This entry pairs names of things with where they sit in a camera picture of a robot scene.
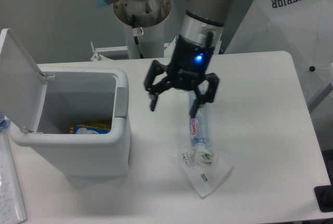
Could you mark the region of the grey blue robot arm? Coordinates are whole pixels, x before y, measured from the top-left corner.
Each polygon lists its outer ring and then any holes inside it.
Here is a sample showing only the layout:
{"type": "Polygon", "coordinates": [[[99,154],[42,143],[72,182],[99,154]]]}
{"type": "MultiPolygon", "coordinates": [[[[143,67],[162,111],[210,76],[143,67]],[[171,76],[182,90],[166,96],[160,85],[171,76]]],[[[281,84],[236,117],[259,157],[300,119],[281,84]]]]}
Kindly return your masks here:
{"type": "MultiPolygon", "coordinates": [[[[207,67],[220,40],[225,21],[234,0],[187,0],[189,6],[176,38],[169,64],[154,60],[144,81],[154,109],[161,93],[170,88],[194,92],[196,98],[190,116],[205,103],[212,103],[219,84],[207,67]]],[[[171,6],[168,0],[94,0],[100,6],[113,5],[118,18],[130,27],[140,58],[144,58],[143,38],[149,27],[164,21],[171,6]]]]}

